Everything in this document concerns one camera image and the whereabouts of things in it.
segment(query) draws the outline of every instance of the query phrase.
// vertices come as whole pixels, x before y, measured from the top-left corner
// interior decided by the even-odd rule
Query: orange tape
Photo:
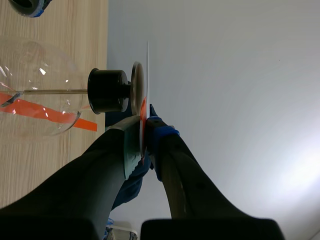
[[[11,95],[0,93],[0,103],[4,103],[11,97]],[[15,102],[6,107],[0,107],[0,112],[18,114],[36,119],[46,119],[59,124],[72,124],[76,117],[74,113],[59,112],[51,108],[46,108],[40,104],[32,103],[22,99],[17,99]],[[79,118],[73,126],[95,132],[98,130],[98,125],[96,123],[84,120],[82,118]]]
[[[142,128],[142,150],[145,149],[145,128],[147,123],[147,97],[144,97],[142,105],[141,105],[141,111],[140,111],[140,121],[142,122],[142,125],[140,128]],[[142,164],[145,164],[145,156],[143,156]]]

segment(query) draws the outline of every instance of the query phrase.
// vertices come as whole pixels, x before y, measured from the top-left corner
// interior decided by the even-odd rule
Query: blue object
[[[12,8],[27,18],[40,17],[52,0],[8,0]]]
[[[113,225],[115,223],[115,220],[113,220],[112,218],[108,218],[108,222],[106,223],[107,225]]]

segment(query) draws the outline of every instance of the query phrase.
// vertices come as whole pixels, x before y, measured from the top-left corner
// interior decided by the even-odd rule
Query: black cap
[[[131,86],[122,70],[94,68],[88,77],[88,100],[95,114],[124,112],[128,107]]]

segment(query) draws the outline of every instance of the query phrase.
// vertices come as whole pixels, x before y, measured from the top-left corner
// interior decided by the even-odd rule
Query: gray surface
[[[320,232],[317,232],[311,240],[320,240]]]
[[[146,66],[149,41],[157,113],[232,203],[289,240],[320,229],[319,12],[318,0],[109,1],[108,68]],[[169,216],[154,172],[111,213],[137,230]]]

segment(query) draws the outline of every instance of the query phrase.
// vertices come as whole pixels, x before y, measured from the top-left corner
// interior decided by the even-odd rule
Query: wood grain surface
[[[42,16],[17,14],[0,1],[0,35],[50,43],[84,72],[107,66],[108,0],[53,0]],[[0,145],[0,207],[41,184],[62,166],[81,155],[105,130],[105,115],[84,112],[98,123],[98,132],[72,128],[45,141]]]

